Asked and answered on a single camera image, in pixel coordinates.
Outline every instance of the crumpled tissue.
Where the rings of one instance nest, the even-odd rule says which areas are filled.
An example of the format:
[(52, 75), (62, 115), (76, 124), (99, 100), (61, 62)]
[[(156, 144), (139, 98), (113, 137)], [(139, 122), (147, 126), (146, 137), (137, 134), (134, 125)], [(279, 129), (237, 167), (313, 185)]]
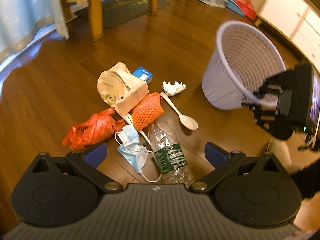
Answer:
[(167, 96), (172, 97), (178, 93), (181, 93), (183, 90), (186, 89), (186, 85), (179, 83), (179, 82), (175, 82), (173, 85), (169, 83), (167, 83), (166, 81), (162, 82), (162, 87), (164, 92), (166, 93)]

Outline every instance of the water bottle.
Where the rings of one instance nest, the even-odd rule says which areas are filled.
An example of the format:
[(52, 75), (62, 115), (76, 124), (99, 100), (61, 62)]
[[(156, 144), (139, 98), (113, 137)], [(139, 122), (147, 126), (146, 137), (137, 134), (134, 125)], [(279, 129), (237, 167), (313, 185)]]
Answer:
[(148, 135), (164, 182), (184, 183), (188, 188), (193, 177), (170, 125), (159, 117), (149, 125)]

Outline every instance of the plastic spoon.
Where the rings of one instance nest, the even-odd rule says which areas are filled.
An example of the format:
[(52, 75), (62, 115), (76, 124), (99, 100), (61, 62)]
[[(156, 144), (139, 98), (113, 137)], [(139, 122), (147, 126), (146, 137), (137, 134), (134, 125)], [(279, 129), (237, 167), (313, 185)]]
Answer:
[(198, 123), (196, 122), (196, 120), (194, 120), (190, 116), (186, 116), (186, 115), (181, 114), (165, 93), (161, 92), (160, 95), (163, 97), (163, 99), (165, 101), (167, 101), (167, 103), (174, 109), (174, 111), (177, 112), (177, 114), (179, 115), (180, 122), (185, 127), (187, 127), (189, 130), (192, 130), (192, 131), (198, 129)]

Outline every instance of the red plastic bag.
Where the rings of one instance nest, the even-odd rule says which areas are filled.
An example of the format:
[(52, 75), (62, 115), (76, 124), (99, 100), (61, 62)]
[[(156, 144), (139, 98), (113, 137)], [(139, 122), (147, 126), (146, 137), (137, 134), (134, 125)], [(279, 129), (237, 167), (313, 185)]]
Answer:
[(81, 150), (87, 145), (108, 139), (114, 132), (120, 132), (124, 127), (124, 120), (115, 121), (111, 117), (114, 114), (114, 109), (108, 108), (92, 115), (87, 122), (72, 126), (62, 145), (72, 150)]

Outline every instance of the face mask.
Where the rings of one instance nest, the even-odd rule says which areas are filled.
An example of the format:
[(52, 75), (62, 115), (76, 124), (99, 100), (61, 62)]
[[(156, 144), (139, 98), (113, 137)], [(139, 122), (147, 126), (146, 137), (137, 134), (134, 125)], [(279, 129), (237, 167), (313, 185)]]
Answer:
[(146, 181), (158, 182), (161, 179), (161, 174), (156, 181), (148, 180), (144, 176), (144, 174), (142, 172), (142, 168), (146, 164), (147, 159), (148, 159), (148, 154), (150, 152), (145, 147), (142, 147), (139, 144), (129, 145), (129, 146), (125, 147), (123, 144), (121, 144), (118, 147), (118, 151), (127, 160), (127, 162), (131, 164), (131, 166), (135, 169), (136, 173), (138, 173), (138, 174), (141, 173), (142, 177)]
[(132, 144), (138, 144), (140, 142), (139, 134), (133, 125), (126, 125), (122, 128), (121, 132), (115, 132), (115, 139), (118, 144), (121, 144), (117, 140), (117, 135), (121, 139), (124, 147)]

